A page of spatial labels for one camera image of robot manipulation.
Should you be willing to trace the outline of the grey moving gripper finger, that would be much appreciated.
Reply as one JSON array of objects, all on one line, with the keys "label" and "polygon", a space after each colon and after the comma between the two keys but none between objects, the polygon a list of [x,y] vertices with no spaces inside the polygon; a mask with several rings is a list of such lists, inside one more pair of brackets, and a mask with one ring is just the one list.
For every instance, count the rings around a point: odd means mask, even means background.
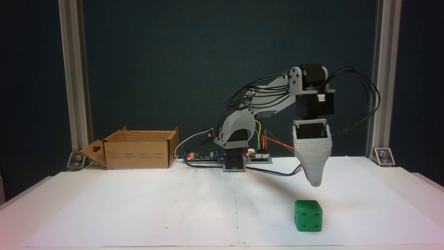
[{"label": "grey moving gripper finger", "polygon": [[307,125],[302,128],[293,126],[294,155],[302,164],[309,183],[313,187],[319,187],[322,183],[324,166],[332,151],[330,127],[315,125],[316,133],[304,137],[306,127]]}]

